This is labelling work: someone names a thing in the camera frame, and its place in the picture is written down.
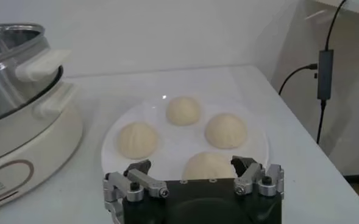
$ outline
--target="screw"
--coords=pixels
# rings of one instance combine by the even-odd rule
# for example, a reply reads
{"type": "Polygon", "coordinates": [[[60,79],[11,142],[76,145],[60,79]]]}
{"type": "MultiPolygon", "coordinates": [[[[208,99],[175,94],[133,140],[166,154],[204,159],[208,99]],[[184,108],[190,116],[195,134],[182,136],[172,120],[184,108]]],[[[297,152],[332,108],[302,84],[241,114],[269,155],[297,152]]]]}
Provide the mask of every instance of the screw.
{"type": "Polygon", "coordinates": [[[166,198],[169,195],[169,191],[167,188],[163,188],[159,191],[159,196],[161,196],[162,198],[166,198]]]}
{"type": "Polygon", "coordinates": [[[131,182],[130,190],[131,191],[138,191],[140,189],[140,184],[137,182],[131,182]]]}
{"type": "Polygon", "coordinates": [[[262,178],[262,184],[264,184],[264,185],[271,185],[271,183],[272,183],[271,177],[269,177],[269,176],[264,176],[264,177],[262,178]]]}
{"type": "Polygon", "coordinates": [[[237,195],[243,195],[244,194],[244,189],[242,187],[236,187],[235,192],[236,192],[237,195]]]}

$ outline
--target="white wall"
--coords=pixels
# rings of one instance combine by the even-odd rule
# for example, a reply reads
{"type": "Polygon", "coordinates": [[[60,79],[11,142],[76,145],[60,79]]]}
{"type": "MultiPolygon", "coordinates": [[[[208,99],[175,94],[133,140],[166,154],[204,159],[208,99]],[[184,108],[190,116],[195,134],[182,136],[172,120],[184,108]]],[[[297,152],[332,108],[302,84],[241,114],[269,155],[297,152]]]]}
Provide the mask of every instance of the white wall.
{"type": "Polygon", "coordinates": [[[35,22],[73,56],[66,75],[231,64],[274,73],[298,0],[0,0],[0,23],[35,22]]]}
{"type": "MultiPolygon", "coordinates": [[[[283,79],[295,68],[317,62],[330,22],[322,23],[322,18],[305,21],[304,18],[323,9],[335,11],[333,7],[311,1],[297,8],[272,78],[274,88],[279,89],[283,79]]],[[[355,175],[359,174],[359,14],[341,14],[330,45],[335,50],[333,91],[325,112],[321,147],[339,171],[355,175]]],[[[313,72],[302,72],[291,79],[282,94],[314,138],[320,114],[316,91],[313,72]]]]}

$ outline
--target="black cable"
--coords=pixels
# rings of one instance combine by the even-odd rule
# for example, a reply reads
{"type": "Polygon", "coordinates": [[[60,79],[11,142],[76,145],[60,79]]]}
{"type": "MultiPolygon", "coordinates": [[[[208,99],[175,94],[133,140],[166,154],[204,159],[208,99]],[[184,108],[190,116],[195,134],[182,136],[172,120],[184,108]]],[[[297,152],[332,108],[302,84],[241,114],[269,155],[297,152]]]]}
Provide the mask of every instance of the black cable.
{"type": "Polygon", "coordinates": [[[342,0],[342,2],[340,2],[340,5],[338,6],[338,9],[336,10],[336,12],[335,12],[335,14],[333,16],[331,26],[330,26],[330,29],[329,29],[328,35],[327,35],[327,40],[325,41],[325,48],[324,49],[326,51],[329,49],[330,37],[331,37],[332,30],[333,30],[333,25],[335,24],[335,21],[336,21],[336,17],[338,17],[339,11],[342,8],[342,6],[344,5],[344,3],[346,3],[346,1],[347,0],[342,0]]]}
{"type": "Polygon", "coordinates": [[[301,67],[301,68],[297,68],[296,70],[294,70],[294,71],[285,79],[285,81],[283,81],[283,84],[282,84],[281,88],[279,89],[278,94],[281,95],[282,90],[283,90],[283,87],[285,87],[285,84],[288,82],[288,80],[289,80],[290,78],[292,78],[292,76],[293,76],[294,74],[296,74],[296,73],[299,72],[299,71],[306,70],[306,69],[309,69],[309,70],[317,70],[317,68],[318,68],[318,64],[310,64],[310,65],[303,66],[303,67],[301,67]]]}
{"type": "MultiPolygon", "coordinates": [[[[327,56],[330,56],[329,59],[330,60],[324,60],[322,61],[320,57],[320,60],[319,60],[319,67],[320,67],[320,71],[323,71],[323,67],[326,66],[326,68],[330,68],[327,73],[327,75],[330,76],[330,79],[332,77],[332,63],[333,63],[333,51],[329,50],[329,44],[330,44],[330,37],[331,37],[331,33],[332,33],[332,30],[333,30],[333,26],[335,25],[335,21],[336,21],[336,18],[338,17],[338,14],[339,14],[339,11],[341,10],[342,6],[347,2],[347,0],[342,0],[333,16],[333,19],[332,19],[332,22],[331,22],[331,25],[330,25],[330,29],[328,31],[328,35],[327,35],[327,39],[325,41],[325,47],[324,47],[324,51],[323,52],[320,52],[320,55],[324,55],[325,58],[327,59],[327,56]]],[[[331,83],[329,83],[329,87],[327,88],[329,90],[329,94],[330,94],[330,89],[331,89],[331,83]]],[[[323,125],[323,119],[324,119],[324,111],[325,111],[325,106],[327,105],[327,99],[328,98],[324,98],[324,97],[321,97],[321,114],[320,114],[320,121],[319,121],[319,128],[318,128],[318,136],[316,138],[316,143],[320,143],[320,136],[321,136],[321,128],[322,128],[322,125],[323,125]]]]}
{"type": "Polygon", "coordinates": [[[318,129],[318,137],[316,138],[317,144],[319,144],[319,142],[320,142],[320,135],[321,135],[321,128],[323,126],[325,106],[327,106],[327,101],[322,100],[321,101],[321,114],[320,114],[320,122],[319,122],[319,129],[318,129]]]}

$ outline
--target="stainless steel pot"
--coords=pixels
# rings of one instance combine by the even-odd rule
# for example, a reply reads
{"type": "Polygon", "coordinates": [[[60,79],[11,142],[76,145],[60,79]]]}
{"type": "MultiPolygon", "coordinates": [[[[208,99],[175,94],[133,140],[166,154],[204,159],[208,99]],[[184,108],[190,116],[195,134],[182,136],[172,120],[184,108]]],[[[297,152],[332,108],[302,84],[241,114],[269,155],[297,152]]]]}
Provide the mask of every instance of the stainless steel pot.
{"type": "Polygon", "coordinates": [[[68,53],[50,49],[38,24],[0,24],[0,119],[44,94],[68,53]]]}

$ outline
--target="electric cooker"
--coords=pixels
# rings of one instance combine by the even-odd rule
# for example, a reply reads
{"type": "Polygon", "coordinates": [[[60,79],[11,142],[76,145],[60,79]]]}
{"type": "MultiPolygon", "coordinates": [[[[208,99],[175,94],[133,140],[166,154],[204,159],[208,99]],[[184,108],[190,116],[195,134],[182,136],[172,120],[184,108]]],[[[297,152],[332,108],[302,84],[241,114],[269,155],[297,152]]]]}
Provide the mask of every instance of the electric cooker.
{"type": "Polygon", "coordinates": [[[50,177],[82,137],[76,87],[61,79],[68,55],[38,24],[0,24],[0,205],[50,177]]]}

